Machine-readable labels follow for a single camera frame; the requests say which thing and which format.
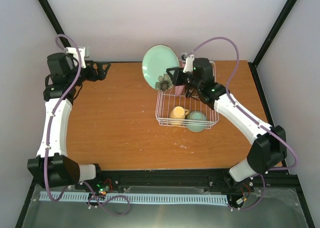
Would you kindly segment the pink bear plate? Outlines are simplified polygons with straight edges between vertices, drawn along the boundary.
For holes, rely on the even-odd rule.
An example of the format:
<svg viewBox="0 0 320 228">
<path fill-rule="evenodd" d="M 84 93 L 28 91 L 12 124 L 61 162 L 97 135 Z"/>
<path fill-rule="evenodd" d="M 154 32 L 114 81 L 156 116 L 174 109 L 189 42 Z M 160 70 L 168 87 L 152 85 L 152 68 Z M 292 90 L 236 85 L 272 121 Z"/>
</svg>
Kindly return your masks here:
<svg viewBox="0 0 320 228">
<path fill-rule="evenodd" d="M 181 96 L 184 91 L 185 86 L 176 86 L 174 90 L 175 97 Z"/>
</svg>

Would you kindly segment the green flower plate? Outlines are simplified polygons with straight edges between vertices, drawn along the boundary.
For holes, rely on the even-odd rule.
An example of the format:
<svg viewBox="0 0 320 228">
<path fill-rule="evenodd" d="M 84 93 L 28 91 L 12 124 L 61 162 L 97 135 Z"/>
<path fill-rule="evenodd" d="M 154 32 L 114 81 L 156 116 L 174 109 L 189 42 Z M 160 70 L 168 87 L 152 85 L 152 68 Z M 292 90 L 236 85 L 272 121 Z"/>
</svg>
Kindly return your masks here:
<svg viewBox="0 0 320 228">
<path fill-rule="evenodd" d="M 173 87 L 167 69 L 179 66 L 179 60 L 170 47 L 163 44 L 155 45 L 143 57 L 143 77 L 150 87 L 165 92 Z"/>
</svg>

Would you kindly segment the yellow mug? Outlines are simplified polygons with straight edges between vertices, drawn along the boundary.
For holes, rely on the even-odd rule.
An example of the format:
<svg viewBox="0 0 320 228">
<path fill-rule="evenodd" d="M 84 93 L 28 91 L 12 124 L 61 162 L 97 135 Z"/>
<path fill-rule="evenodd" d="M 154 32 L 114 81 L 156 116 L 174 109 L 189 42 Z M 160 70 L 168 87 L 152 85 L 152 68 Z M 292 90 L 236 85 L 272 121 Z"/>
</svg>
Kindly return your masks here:
<svg viewBox="0 0 320 228">
<path fill-rule="evenodd" d="M 172 126 L 179 127 L 184 123 L 184 119 L 190 113 L 188 109 L 176 106 L 169 115 L 169 123 Z"/>
</svg>

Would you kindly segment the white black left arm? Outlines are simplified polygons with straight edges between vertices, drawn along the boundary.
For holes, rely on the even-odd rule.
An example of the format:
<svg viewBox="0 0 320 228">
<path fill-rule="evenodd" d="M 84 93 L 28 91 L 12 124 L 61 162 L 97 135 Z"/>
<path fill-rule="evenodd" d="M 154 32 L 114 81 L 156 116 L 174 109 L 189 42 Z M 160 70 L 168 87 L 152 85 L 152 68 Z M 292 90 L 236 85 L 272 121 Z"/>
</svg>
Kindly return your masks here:
<svg viewBox="0 0 320 228">
<path fill-rule="evenodd" d="M 84 61 L 78 68 L 74 54 L 54 53 L 47 57 L 50 74 L 45 78 L 45 124 L 37 155 L 27 162 L 33 180 L 50 188 L 75 185 L 86 181 L 92 189 L 103 186 L 104 177 L 98 164 L 80 165 L 67 155 L 68 120 L 85 81 L 104 80 L 109 62 Z"/>
</svg>

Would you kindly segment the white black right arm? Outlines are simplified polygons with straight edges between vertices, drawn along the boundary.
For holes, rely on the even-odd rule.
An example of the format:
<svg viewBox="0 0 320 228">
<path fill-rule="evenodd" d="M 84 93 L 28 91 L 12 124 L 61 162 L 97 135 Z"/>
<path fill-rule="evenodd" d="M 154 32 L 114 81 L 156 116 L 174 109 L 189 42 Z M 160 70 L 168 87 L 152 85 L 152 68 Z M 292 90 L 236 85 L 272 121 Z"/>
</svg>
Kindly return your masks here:
<svg viewBox="0 0 320 228">
<path fill-rule="evenodd" d="M 273 127 L 242 106 L 225 86 L 216 82 L 207 58 L 194 59 L 190 71 L 173 67 L 166 72 L 173 85 L 196 91 L 202 103 L 227 118 L 249 141 L 251 149 L 247 157 L 231 167 L 225 176 L 229 189 L 253 175 L 274 169 L 287 157 L 284 128 Z"/>
</svg>

